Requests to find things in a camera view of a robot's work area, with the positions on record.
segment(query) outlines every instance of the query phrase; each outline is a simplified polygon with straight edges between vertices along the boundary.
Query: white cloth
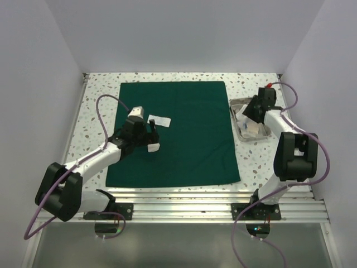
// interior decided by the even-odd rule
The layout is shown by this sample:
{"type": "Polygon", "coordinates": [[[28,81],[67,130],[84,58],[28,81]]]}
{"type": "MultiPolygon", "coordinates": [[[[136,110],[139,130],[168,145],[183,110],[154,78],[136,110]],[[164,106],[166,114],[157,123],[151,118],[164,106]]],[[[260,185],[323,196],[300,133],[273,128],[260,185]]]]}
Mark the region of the white cloth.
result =
{"type": "Polygon", "coordinates": [[[160,143],[148,144],[147,151],[148,152],[156,152],[160,148],[160,143]]]}
{"type": "Polygon", "coordinates": [[[149,114],[149,118],[147,119],[147,123],[149,123],[149,120],[155,120],[155,124],[158,126],[163,126],[163,127],[169,127],[171,123],[171,118],[168,117],[160,117],[160,116],[153,116],[152,114],[149,114]]]}

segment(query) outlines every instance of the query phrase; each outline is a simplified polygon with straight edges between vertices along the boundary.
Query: cable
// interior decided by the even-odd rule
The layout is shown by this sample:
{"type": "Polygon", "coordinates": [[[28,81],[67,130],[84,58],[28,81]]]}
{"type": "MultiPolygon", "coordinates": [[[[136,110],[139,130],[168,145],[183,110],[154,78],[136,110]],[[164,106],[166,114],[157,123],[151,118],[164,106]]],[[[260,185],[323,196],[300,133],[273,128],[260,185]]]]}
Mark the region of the cable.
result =
{"type": "MultiPolygon", "coordinates": [[[[125,110],[129,111],[129,108],[118,98],[109,95],[109,94],[103,94],[101,96],[99,96],[99,98],[97,99],[97,101],[95,102],[95,110],[97,112],[98,115],[98,119],[100,122],[100,125],[102,126],[103,132],[104,132],[104,136],[105,136],[105,143],[103,146],[103,149],[105,149],[108,145],[108,132],[105,129],[105,125],[104,122],[102,120],[102,116],[100,115],[99,112],[99,101],[103,98],[103,97],[111,97],[115,100],[117,100],[123,107],[125,110]]],[[[56,187],[61,183],[61,181],[63,181],[74,169],[76,169],[79,165],[81,165],[83,162],[86,162],[87,160],[91,159],[92,157],[96,156],[97,154],[99,154],[102,151],[102,149],[96,150],[94,152],[92,152],[90,155],[88,155],[87,157],[81,159],[80,161],[78,161],[77,164],[75,164],[74,166],[72,166],[69,170],[67,170],[62,176],[60,176],[58,178],[58,180],[56,180],[56,182],[52,185],[52,187],[50,188],[50,190],[45,194],[45,196],[43,197],[42,201],[40,202],[40,204],[38,205],[33,217],[31,218],[26,231],[25,231],[25,235],[23,236],[23,239],[28,240],[30,239],[32,236],[34,236],[36,233],[38,233],[40,230],[42,230],[43,228],[45,228],[50,222],[52,222],[55,218],[57,217],[52,217],[50,218],[47,222],[45,222],[44,224],[42,224],[41,226],[39,226],[39,228],[37,228],[36,230],[34,230],[32,233],[30,233],[33,224],[35,223],[38,215],[41,212],[41,209],[44,207],[46,201],[48,200],[48,198],[50,197],[51,193],[56,189],[56,187]]]]}
{"type": "Polygon", "coordinates": [[[103,235],[103,236],[101,237],[102,239],[116,238],[117,236],[119,236],[119,235],[124,231],[125,226],[126,226],[126,221],[125,221],[125,218],[124,218],[123,215],[121,215],[121,214],[119,214],[119,213],[117,213],[117,212],[97,212],[97,211],[93,211],[93,213],[103,214],[103,215],[110,215],[110,214],[112,214],[112,215],[118,216],[118,218],[121,218],[121,219],[123,220],[123,228],[122,228],[122,229],[119,229],[119,227],[118,227],[118,230],[117,230],[117,232],[116,232],[114,235],[112,235],[112,236],[105,236],[105,235],[103,235]]]}
{"type": "Polygon", "coordinates": [[[273,244],[272,242],[270,242],[270,241],[268,241],[268,240],[266,240],[266,239],[262,239],[262,238],[260,238],[260,237],[256,237],[256,236],[254,236],[254,235],[248,234],[248,233],[244,232],[242,229],[238,229],[238,230],[239,230],[241,233],[243,233],[243,234],[245,234],[245,235],[247,235],[247,236],[250,236],[251,238],[254,238],[254,239],[256,239],[256,240],[259,240],[259,241],[261,241],[261,242],[264,242],[264,243],[266,243],[266,244],[272,246],[273,248],[275,248],[275,249],[279,252],[281,258],[283,259],[284,267],[287,266],[287,260],[286,260],[286,258],[285,258],[285,255],[284,255],[283,251],[282,251],[279,247],[277,247],[275,244],[273,244]]]}
{"type": "MultiPolygon", "coordinates": [[[[324,179],[326,179],[327,175],[328,175],[329,172],[330,172],[330,166],[331,166],[330,156],[329,156],[329,153],[327,152],[326,147],[322,144],[322,142],[321,142],[318,138],[316,138],[315,136],[313,136],[312,134],[307,133],[306,131],[304,131],[304,130],[302,130],[302,129],[296,127],[296,126],[294,126],[294,125],[285,117],[285,115],[283,114],[283,112],[285,112],[285,111],[288,110],[288,109],[293,108],[293,107],[296,105],[297,100],[298,100],[296,90],[295,90],[291,85],[289,85],[289,84],[287,84],[287,83],[284,83],[284,82],[269,83],[269,84],[267,85],[267,87],[270,88],[272,85],[275,85],[275,84],[286,85],[287,87],[289,87],[289,88],[294,92],[294,95],[295,95],[295,97],[296,97],[294,104],[291,105],[291,106],[289,106],[289,107],[287,107],[287,108],[285,108],[285,109],[282,109],[282,110],[281,110],[281,117],[283,118],[283,120],[284,120],[290,127],[292,127],[293,129],[295,129],[296,131],[298,131],[298,132],[300,132],[300,133],[302,133],[302,134],[308,136],[309,138],[313,139],[313,140],[321,147],[321,149],[322,149],[322,151],[324,152],[325,157],[326,157],[326,171],[325,171],[325,173],[323,174],[323,176],[322,176],[321,178],[319,178],[318,180],[315,180],[315,181],[313,181],[313,182],[309,181],[308,183],[290,183],[290,184],[288,184],[288,185],[285,185],[285,186],[281,187],[280,189],[277,189],[277,190],[273,191],[272,193],[266,195],[265,197],[260,198],[258,201],[254,202],[253,204],[247,206],[245,209],[243,209],[243,210],[238,214],[238,216],[236,217],[236,219],[235,219],[235,221],[234,221],[234,223],[233,223],[233,228],[232,228],[232,232],[231,232],[231,236],[230,236],[230,241],[231,241],[232,249],[233,249],[233,251],[234,251],[235,256],[237,257],[238,261],[243,265],[244,268],[247,268],[247,265],[243,262],[242,258],[239,256],[239,254],[238,254],[238,252],[237,252],[237,249],[235,248],[235,244],[234,244],[234,233],[235,233],[235,229],[236,229],[236,227],[237,227],[237,223],[238,223],[239,218],[240,218],[245,212],[247,212],[248,210],[250,210],[251,208],[253,208],[253,207],[256,206],[257,204],[259,204],[261,201],[263,201],[263,200],[265,200],[265,199],[267,199],[267,198],[269,198],[269,197],[271,197],[271,196],[273,196],[273,195],[275,195],[275,194],[277,194],[277,193],[279,193],[279,192],[281,192],[281,191],[284,191],[284,190],[286,190],[286,189],[288,189],[288,188],[290,188],[290,187],[293,187],[293,186],[303,186],[303,185],[315,185],[315,184],[317,184],[317,183],[322,182],[324,179]]],[[[270,243],[270,242],[268,242],[268,241],[266,241],[266,242],[267,242],[268,244],[270,244],[271,246],[273,246],[276,250],[279,251],[279,253],[282,255],[283,260],[284,260],[284,268],[286,268],[286,267],[287,267],[287,261],[286,261],[286,258],[285,258],[285,256],[284,256],[283,252],[282,252],[277,246],[275,246],[274,244],[272,244],[272,243],[270,243]]]]}
{"type": "MultiPolygon", "coordinates": [[[[116,233],[117,232],[120,232],[120,217],[117,217],[115,216],[114,217],[114,223],[113,223],[117,229],[116,233]]],[[[103,228],[103,229],[100,229],[100,231],[102,233],[111,233],[112,232],[112,228],[111,227],[107,227],[107,228],[103,228]]]]}

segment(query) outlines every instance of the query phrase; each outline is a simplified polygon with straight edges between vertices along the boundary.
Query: metal frame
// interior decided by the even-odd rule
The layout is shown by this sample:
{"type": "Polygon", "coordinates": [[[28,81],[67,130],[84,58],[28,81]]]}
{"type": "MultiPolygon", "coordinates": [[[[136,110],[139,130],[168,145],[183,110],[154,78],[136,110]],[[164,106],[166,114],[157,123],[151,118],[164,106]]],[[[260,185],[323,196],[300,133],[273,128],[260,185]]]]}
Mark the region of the metal frame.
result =
{"type": "MultiPolygon", "coordinates": [[[[70,129],[66,149],[62,159],[65,160],[70,141],[79,114],[80,105],[86,88],[89,74],[84,77],[76,115],[70,129]]],[[[166,192],[137,192],[134,189],[108,188],[116,197],[117,203],[133,203],[133,219],[131,223],[233,223],[231,218],[231,203],[247,203],[253,192],[180,192],[177,189],[167,189],[166,192]]],[[[320,223],[331,263],[334,268],[342,267],[337,248],[330,230],[329,216],[324,201],[317,201],[312,192],[286,193],[280,200],[281,221],[271,221],[272,224],[284,223],[320,223]]],[[[40,213],[35,228],[52,215],[43,211],[40,213]]],[[[70,222],[84,222],[83,214],[78,213],[70,222]]],[[[260,221],[239,221],[238,224],[260,223],[260,221]]],[[[32,267],[42,231],[32,238],[28,244],[22,267],[32,267]]]]}

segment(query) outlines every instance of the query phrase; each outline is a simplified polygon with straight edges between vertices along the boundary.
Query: gray floor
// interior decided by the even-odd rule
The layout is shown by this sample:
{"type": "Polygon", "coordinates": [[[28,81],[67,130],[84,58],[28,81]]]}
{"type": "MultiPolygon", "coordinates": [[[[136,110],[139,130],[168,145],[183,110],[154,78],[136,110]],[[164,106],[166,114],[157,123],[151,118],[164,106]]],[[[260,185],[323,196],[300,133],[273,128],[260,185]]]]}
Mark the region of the gray floor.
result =
{"type": "MultiPolygon", "coordinates": [[[[241,267],[230,232],[231,224],[132,223],[103,242],[92,223],[53,223],[41,237],[34,267],[241,267]]],[[[237,231],[235,240],[248,267],[283,267],[275,249],[245,233],[237,231]]],[[[267,239],[282,249],[288,267],[332,267],[319,224],[275,224],[267,239]]]]}

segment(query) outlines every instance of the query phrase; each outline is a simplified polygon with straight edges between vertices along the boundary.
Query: black clamp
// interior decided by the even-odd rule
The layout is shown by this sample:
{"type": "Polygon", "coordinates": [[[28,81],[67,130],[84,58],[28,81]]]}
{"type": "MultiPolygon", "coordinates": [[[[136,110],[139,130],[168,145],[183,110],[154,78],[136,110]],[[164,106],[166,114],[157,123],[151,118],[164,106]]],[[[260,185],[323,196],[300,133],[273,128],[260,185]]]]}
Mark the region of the black clamp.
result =
{"type": "Polygon", "coordinates": [[[276,100],[277,93],[275,89],[259,88],[258,95],[253,96],[243,114],[256,123],[264,123],[266,112],[282,109],[280,106],[275,106],[276,100]]]}
{"type": "MultiPolygon", "coordinates": [[[[48,166],[40,188],[36,194],[35,203],[40,205],[46,193],[67,172],[64,165],[53,163],[48,166]]],[[[81,205],[83,178],[78,173],[70,173],[61,181],[45,202],[44,210],[58,217],[61,221],[68,221],[77,213],[81,205]]]]}
{"type": "MultiPolygon", "coordinates": [[[[258,200],[258,189],[255,190],[254,194],[250,197],[249,203],[232,203],[231,213],[232,220],[235,221],[238,214],[242,212],[246,207],[255,203],[258,200]]],[[[279,204],[274,205],[266,205],[263,203],[259,203],[255,205],[253,208],[246,211],[240,218],[239,221],[280,221],[281,213],[279,204]]]]}
{"type": "MultiPolygon", "coordinates": [[[[116,203],[115,197],[113,197],[111,194],[101,189],[97,189],[96,191],[106,195],[109,198],[109,203],[107,207],[103,210],[103,212],[117,212],[121,214],[126,221],[131,221],[131,219],[133,218],[134,211],[133,203],[116,203]]],[[[87,212],[83,215],[83,219],[95,221],[111,220],[116,218],[117,216],[115,214],[99,214],[98,212],[87,212]]]]}
{"type": "Polygon", "coordinates": [[[109,142],[121,149],[121,160],[130,155],[136,147],[158,143],[159,135],[156,131],[155,121],[149,121],[151,132],[147,131],[146,126],[147,124],[143,118],[129,116],[123,127],[115,130],[114,134],[108,138],[109,142]]]}
{"type": "Polygon", "coordinates": [[[312,178],[317,170],[318,144],[304,134],[282,132],[274,158],[274,172],[280,181],[303,182],[312,178]],[[295,155],[295,149],[303,155],[295,155]]]}

